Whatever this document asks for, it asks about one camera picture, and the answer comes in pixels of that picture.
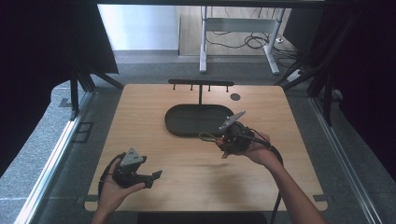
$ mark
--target black plate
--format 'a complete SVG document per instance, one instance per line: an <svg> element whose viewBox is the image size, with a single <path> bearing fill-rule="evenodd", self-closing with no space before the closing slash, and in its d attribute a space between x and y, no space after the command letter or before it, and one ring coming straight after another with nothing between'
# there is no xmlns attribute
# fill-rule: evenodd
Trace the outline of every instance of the black plate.
<svg viewBox="0 0 396 224"><path fill-rule="evenodd" d="M232 115L224 105L175 105L166 112L165 125L177 136L198 137L200 132L221 136L219 127Z"/></svg>

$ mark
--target hand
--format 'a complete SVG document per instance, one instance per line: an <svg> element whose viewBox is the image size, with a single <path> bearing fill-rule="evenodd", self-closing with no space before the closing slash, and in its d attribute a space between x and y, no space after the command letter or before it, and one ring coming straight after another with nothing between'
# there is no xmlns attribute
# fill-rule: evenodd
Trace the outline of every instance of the hand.
<svg viewBox="0 0 396 224"><path fill-rule="evenodd" d="M113 213L124 201L124 199L145 187L145 183L139 183L125 189L120 187L112 178L112 174L116 170L116 167L120 163L120 159L117 159L111 165L108 173L111 175L107 175L105 179L105 183L102 188L101 199L98 204L98 210L101 210L105 213Z"/></svg>
<svg viewBox="0 0 396 224"><path fill-rule="evenodd" d="M264 139L270 143L270 136L268 134L262 132L259 133L261 136L255 133L256 138ZM256 162L257 164L265 166L265 168L270 171L276 165L281 164L272 151L270 151L262 144L256 142L252 142L249 148L245 152L243 152L243 155L247 156L249 159Z"/></svg>

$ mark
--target human arm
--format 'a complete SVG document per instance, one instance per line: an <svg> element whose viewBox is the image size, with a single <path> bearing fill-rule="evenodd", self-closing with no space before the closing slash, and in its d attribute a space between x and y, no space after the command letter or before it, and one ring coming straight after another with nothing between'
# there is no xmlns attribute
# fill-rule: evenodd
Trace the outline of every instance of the human arm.
<svg viewBox="0 0 396 224"><path fill-rule="evenodd" d="M109 223L114 211L122 204L123 200L128 195L145 187L144 183L133 185L128 189L120 187L112 178L112 174L114 174L119 163L120 159L115 160L108 171L98 207L93 215L92 224Z"/></svg>
<svg viewBox="0 0 396 224"><path fill-rule="evenodd" d="M261 135L256 135L256 137L263 137L269 141L267 134L261 133ZM271 173L293 224L328 223L272 151L259 143L253 142L249 149L244 152L244 155L259 165L263 165Z"/></svg>

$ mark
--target small black circle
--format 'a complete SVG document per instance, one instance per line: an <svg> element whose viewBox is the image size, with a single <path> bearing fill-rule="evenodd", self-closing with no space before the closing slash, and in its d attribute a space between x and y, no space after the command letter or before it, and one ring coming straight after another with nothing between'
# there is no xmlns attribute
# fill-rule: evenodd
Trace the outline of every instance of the small black circle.
<svg viewBox="0 0 396 224"><path fill-rule="evenodd" d="M238 101L241 99L241 96L238 93L231 94L230 98L234 101Z"/></svg>

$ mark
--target wooden table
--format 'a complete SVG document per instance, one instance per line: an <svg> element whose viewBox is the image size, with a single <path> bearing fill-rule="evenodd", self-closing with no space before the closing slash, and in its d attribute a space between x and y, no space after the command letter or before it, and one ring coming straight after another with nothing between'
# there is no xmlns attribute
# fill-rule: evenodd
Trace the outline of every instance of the wooden table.
<svg viewBox="0 0 396 224"><path fill-rule="evenodd" d="M89 194L97 193L100 175L118 154L134 147L146 163L138 170L151 175L163 170L152 189L130 195L121 211L272 211L278 193L274 179L262 166L243 156L221 158L212 143L193 137L177 137L165 127L164 116L173 105L198 104L198 87L176 85L127 85L120 98ZM239 101L231 94L240 95ZM323 194L303 139L283 90L276 86L233 86L204 89L203 104L228 106L239 120L263 131L280 151L286 169L319 210L326 202L315 202ZM89 211L95 202L85 202ZM279 210L286 210L281 203Z"/></svg>

